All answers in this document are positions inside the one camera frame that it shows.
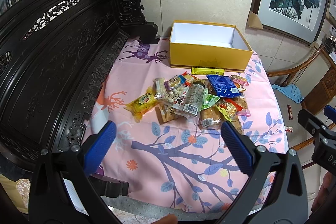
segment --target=red chocolate bar wrapper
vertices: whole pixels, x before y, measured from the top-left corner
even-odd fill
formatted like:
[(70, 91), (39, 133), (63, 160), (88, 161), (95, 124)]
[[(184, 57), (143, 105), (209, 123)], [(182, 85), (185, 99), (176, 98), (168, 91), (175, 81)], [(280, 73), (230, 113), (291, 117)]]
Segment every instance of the red chocolate bar wrapper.
[(292, 120), (293, 119), (292, 107), (290, 105), (287, 105), (287, 109), (288, 109), (289, 119)]
[(293, 132), (293, 127), (287, 127), (287, 126), (285, 126), (285, 130), (287, 132)]

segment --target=blue cloth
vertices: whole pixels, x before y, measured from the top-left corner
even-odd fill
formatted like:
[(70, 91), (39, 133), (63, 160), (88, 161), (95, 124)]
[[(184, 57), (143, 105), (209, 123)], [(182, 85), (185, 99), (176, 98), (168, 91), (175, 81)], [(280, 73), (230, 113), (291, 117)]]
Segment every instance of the blue cloth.
[(272, 88), (274, 90), (279, 90), (282, 94), (292, 99), (295, 103), (301, 103), (303, 101), (303, 97), (301, 96), (300, 89), (296, 85), (292, 85), (292, 84), (288, 86), (272, 85)]

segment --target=blue gripper pad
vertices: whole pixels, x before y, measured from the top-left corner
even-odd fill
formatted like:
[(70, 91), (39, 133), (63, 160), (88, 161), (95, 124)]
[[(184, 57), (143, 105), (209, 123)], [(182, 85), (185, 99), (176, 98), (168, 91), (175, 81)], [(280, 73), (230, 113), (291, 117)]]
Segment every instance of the blue gripper pad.
[(84, 173), (88, 177), (96, 172), (117, 135), (117, 126), (108, 121), (98, 133), (96, 141), (91, 145), (84, 157)]
[(336, 109), (332, 108), (330, 105), (325, 106), (324, 115), (336, 123)]
[(240, 171), (248, 176), (253, 172), (253, 157), (229, 122), (224, 122), (220, 129), (222, 138), (235, 159)]

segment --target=purple deer print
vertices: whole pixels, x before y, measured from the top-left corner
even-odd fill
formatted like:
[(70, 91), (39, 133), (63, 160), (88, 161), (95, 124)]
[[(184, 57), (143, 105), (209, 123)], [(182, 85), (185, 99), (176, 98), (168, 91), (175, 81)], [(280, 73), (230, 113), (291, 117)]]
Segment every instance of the purple deer print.
[(150, 45), (143, 45), (143, 44), (139, 43), (139, 46), (135, 45), (134, 47), (138, 48), (138, 50), (136, 52), (125, 51), (125, 52), (128, 52), (128, 53), (132, 54), (132, 55), (120, 58), (119, 60), (126, 59), (126, 58), (131, 58), (131, 57), (136, 57), (136, 58), (139, 58), (139, 59), (142, 59), (142, 60), (147, 60), (146, 63), (149, 63), (153, 60), (155, 60), (155, 63), (157, 63), (158, 61), (162, 62), (165, 59), (169, 58), (165, 54), (162, 54), (163, 52), (167, 52), (167, 51), (160, 51), (160, 52), (157, 52), (154, 55), (148, 55)]

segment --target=blue snack bag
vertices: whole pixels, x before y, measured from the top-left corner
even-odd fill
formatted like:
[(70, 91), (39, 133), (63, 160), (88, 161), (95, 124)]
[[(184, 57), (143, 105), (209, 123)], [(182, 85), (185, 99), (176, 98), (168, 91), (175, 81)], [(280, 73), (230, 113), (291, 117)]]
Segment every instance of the blue snack bag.
[(233, 98), (242, 95), (228, 76), (207, 75), (207, 78), (219, 97)]

